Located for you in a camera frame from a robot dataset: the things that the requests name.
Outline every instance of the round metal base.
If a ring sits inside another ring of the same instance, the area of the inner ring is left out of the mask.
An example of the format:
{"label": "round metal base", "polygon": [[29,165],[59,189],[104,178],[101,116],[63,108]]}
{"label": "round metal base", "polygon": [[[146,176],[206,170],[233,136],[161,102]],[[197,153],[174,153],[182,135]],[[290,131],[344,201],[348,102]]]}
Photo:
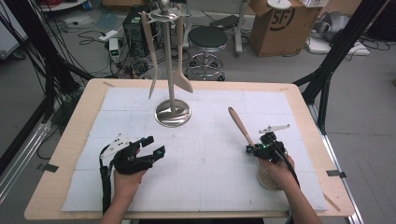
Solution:
{"label": "round metal base", "polygon": [[186,123],[191,117],[191,109],[185,102],[175,99],[175,112],[172,112],[170,101],[164,101],[155,110],[155,119],[163,126],[176,128]]}

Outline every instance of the white sheet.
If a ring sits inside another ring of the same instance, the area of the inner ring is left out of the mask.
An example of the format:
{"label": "white sheet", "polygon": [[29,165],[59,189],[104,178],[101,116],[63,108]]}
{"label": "white sheet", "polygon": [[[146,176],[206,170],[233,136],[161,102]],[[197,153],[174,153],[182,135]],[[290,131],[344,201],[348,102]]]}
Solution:
{"label": "white sheet", "polygon": [[[193,94],[175,90],[177,99],[190,105],[191,119],[166,128],[154,118],[167,90],[111,88],[92,126],[78,160],[63,211],[101,211],[102,187],[99,153],[117,136],[130,141],[154,136],[140,156],[165,146],[165,157],[143,178],[130,211],[286,211],[282,191],[271,191],[257,179],[257,159],[245,152],[247,141],[228,112],[232,106],[255,143],[268,125],[290,128],[276,132],[296,163],[301,188],[315,210],[327,210],[315,171],[288,100],[281,92],[208,91]],[[112,157],[104,160],[108,164]]]}

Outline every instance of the metal stand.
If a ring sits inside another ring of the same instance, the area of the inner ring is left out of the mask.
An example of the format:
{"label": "metal stand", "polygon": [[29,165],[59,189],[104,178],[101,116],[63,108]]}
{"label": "metal stand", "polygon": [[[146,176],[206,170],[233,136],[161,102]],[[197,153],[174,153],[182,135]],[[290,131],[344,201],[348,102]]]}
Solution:
{"label": "metal stand", "polygon": [[293,82],[297,86],[309,82],[302,93],[308,105],[313,105],[318,93],[321,92],[318,126],[323,134],[326,134],[325,119],[332,75],[350,49],[353,48],[361,33],[386,2],[387,0],[363,0],[320,67],[310,75]]}
{"label": "metal stand", "polygon": [[191,117],[191,109],[185,102],[175,99],[175,86],[172,74],[172,55],[170,22],[182,16],[176,8],[170,8],[167,14],[156,9],[148,14],[151,21],[163,23],[165,41],[166,72],[168,74],[169,100],[160,103],[155,110],[155,119],[163,126],[175,128],[185,124]]}

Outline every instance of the gray floor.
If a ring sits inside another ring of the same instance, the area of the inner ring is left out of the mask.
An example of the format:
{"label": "gray floor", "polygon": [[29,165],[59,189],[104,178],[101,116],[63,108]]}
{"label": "gray floor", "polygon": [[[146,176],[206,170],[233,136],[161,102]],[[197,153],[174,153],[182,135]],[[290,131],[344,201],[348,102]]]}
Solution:
{"label": "gray floor", "polygon": [[[109,14],[103,9],[81,12],[66,10],[60,17],[90,15],[95,21]],[[125,13],[115,12],[119,18],[102,24],[118,30]],[[251,27],[247,18],[245,27]],[[71,53],[90,72],[106,67],[108,52],[104,45],[91,43],[81,46],[78,33],[64,33]],[[305,50],[294,57],[257,58],[250,47],[239,58],[233,56],[233,43],[218,55],[224,62],[226,81],[291,83],[315,71],[325,55],[313,55]],[[365,223],[394,223],[396,220],[396,174],[393,162],[396,154],[396,48],[371,50],[369,56],[355,56],[344,60],[336,70],[331,85],[327,113],[327,132],[332,147],[346,172],[347,183],[361,211]],[[23,124],[43,97],[43,91],[29,60],[7,59],[0,62],[0,152],[7,149]],[[50,156],[59,141],[57,132],[40,152]],[[96,223],[92,221],[28,221],[23,217],[35,187],[42,176],[36,169],[41,163],[34,156],[14,188],[0,205],[2,223]],[[268,219],[266,223],[282,223],[284,219]],[[346,223],[341,218],[326,217],[324,223]]]}

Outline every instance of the wheel caster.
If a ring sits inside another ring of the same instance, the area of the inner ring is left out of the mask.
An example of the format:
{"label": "wheel caster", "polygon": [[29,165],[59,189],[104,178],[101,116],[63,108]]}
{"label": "wheel caster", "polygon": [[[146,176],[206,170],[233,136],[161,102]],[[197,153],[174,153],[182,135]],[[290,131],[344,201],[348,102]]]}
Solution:
{"label": "wheel caster", "polygon": [[24,60],[26,58],[20,49],[15,50],[12,56],[18,60]]}
{"label": "wheel caster", "polygon": [[189,67],[194,67],[194,66],[196,66],[196,65],[197,65],[197,62],[194,62],[194,61],[189,62]]}
{"label": "wheel caster", "polygon": [[218,63],[211,63],[210,66],[211,67],[218,67]]}
{"label": "wheel caster", "polygon": [[218,77],[218,81],[224,81],[224,80],[225,80],[225,77],[224,77],[224,76]]}

